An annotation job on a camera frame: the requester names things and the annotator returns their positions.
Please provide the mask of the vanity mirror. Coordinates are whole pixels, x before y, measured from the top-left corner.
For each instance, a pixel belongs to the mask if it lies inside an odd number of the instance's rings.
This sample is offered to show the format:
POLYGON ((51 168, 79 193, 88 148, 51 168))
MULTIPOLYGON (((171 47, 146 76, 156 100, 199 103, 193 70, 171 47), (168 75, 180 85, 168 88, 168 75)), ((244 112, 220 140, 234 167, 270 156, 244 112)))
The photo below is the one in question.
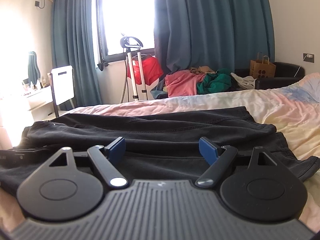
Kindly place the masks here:
POLYGON ((37 65, 37 55, 34 51, 29 53, 28 58, 28 85, 33 87, 40 80, 41 73, 37 65))

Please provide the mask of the teal left curtain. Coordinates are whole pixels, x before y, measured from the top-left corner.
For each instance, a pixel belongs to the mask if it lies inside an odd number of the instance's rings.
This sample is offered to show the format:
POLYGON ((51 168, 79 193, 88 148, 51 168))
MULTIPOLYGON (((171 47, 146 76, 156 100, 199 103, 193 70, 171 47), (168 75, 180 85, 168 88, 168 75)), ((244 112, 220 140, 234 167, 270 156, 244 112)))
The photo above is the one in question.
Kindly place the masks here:
POLYGON ((53 0, 53 67, 72 66, 76 105, 102 103, 94 61, 92 0, 53 0))

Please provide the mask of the wall socket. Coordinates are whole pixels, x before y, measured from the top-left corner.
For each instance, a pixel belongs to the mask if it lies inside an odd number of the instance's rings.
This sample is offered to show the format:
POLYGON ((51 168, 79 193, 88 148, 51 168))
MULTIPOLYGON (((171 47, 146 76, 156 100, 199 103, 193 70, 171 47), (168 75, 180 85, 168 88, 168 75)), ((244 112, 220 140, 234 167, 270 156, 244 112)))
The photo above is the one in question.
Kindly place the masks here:
POLYGON ((314 54, 309 54, 309 53, 304 53, 303 54, 303 61, 304 62, 314 63, 315 62, 315 55, 314 54))

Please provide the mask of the red garment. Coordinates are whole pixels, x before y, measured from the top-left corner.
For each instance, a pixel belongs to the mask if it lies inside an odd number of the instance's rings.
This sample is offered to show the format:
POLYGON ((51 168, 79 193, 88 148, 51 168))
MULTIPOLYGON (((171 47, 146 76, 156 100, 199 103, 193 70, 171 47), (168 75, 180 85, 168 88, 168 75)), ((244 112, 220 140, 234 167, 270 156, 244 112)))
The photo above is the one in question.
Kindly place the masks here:
MULTIPOLYGON (((137 56, 132 59, 132 65, 135 74, 135 82, 137 85, 141 85, 142 81, 137 56)), ((142 67, 144 81, 148 86, 152 85, 153 82, 163 75, 163 70, 158 59, 150 54, 142 54, 142 67)))

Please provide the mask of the white garment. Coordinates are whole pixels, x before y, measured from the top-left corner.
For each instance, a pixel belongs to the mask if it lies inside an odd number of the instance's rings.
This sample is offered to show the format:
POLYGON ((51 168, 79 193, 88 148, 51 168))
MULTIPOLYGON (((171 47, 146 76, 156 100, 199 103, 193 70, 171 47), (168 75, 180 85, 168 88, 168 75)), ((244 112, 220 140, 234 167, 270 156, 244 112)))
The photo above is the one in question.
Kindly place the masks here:
POLYGON ((255 81, 252 76, 240 77, 235 73, 231 73, 231 77, 238 83, 239 87, 242 89, 255 89, 255 81))

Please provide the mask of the pastel bed sheet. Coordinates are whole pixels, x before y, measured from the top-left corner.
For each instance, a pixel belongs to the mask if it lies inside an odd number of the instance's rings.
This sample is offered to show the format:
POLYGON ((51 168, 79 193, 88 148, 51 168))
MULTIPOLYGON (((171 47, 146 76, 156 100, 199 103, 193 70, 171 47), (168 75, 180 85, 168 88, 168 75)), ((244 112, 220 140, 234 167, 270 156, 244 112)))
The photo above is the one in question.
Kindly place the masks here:
MULTIPOLYGON (((273 125, 282 133, 298 160, 319 158, 319 74, 297 83, 268 90, 244 90, 170 99, 79 107, 67 114, 147 116, 245 107, 259 124, 273 125)), ((319 170, 303 181, 308 200, 300 220, 319 232, 319 170)), ((24 221, 15 195, 1 188, 1 228, 12 230, 24 221)))

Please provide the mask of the black pants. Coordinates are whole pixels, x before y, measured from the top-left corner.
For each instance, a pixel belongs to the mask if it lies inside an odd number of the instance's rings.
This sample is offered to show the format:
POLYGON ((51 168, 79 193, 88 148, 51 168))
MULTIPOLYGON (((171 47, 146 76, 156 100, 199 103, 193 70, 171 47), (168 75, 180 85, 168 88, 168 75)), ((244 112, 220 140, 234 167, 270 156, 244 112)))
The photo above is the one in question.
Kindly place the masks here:
POLYGON ((319 170, 318 157, 298 160, 275 126, 257 123, 243 106, 136 117, 66 114, 24 129, 21 143, 10 153, 22 153, 30 162, 2 160, 1 188, 15 195, 19 185, 64 146, 81 152, 117 137, 126 141, 117 168, 128 180, 196 180, 208 168, 199 152, 202 137, 238 149, 242 160, 236 172, 248 166, 255 146, 266 148, 301 181, 319 170))

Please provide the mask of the dark chair white back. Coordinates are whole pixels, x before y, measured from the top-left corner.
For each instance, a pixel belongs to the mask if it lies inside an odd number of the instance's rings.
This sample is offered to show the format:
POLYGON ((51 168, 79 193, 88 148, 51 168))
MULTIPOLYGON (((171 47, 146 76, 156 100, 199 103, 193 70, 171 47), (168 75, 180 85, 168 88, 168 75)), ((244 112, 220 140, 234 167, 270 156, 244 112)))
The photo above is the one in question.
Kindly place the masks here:
POLYGON ((63 66, 53 68, 49 73, 50 87, 55 117, 59 117, 59 105, 69 101, 74 109, 73 67, 63 66))

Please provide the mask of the pink garment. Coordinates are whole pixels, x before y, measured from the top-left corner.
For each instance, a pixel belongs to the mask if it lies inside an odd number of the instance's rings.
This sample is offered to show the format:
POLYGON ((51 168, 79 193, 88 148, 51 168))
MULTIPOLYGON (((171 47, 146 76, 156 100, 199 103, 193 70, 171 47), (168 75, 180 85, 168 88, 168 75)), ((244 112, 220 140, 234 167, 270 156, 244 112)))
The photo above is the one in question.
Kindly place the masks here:
POLYGON ((202 82, 205 74, 194 74, 189 70, 180 70, 165 77, 168 97, 192 96, 197 94, 196 85, 202 82))

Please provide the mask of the white dresser desk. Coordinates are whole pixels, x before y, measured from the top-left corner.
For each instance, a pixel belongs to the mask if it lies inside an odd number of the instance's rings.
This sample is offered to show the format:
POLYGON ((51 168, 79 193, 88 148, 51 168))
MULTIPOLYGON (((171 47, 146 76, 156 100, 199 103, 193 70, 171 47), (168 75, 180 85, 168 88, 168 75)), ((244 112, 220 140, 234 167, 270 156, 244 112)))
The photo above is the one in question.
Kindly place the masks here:
POLYGON ((53 112, 49 87, 21 95, 17 90, 1 92, 1 149, 20 143, 25 127, 53 112))

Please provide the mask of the green garment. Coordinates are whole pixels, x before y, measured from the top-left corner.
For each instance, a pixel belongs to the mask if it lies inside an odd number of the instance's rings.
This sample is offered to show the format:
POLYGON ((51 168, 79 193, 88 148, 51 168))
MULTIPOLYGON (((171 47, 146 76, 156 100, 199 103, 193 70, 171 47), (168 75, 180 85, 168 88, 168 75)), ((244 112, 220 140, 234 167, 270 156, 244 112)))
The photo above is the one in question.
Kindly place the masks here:
POLYGON ((220 69, 216 73, 208 73, 201 82, 196 85, 199 95, 226 92, 232 86, 231 72, 220 69))

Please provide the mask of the brown paper bag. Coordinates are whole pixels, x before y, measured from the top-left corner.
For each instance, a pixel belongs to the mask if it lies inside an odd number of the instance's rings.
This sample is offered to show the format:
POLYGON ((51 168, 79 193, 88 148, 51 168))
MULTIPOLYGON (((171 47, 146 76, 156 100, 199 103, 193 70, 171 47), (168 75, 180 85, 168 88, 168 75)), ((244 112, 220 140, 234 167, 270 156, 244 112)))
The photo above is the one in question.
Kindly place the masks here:
POLYGON ((249 75, 254 79, 274 77, 275 72, 276 65, 270 62, 270 58, 261 52, 257 53, 255 60, 250 61, 249 75))

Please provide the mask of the blue-grey right curtain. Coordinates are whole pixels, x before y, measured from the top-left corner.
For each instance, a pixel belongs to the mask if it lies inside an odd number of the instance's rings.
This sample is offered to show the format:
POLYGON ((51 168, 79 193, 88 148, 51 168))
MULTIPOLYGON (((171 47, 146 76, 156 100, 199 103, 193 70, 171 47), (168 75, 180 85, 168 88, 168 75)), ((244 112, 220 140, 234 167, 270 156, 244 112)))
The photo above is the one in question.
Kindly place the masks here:
POLYGON ((275 55, 269 0, 155 0, 154 35, 166 74, 245 69, 258 53, 275 55))

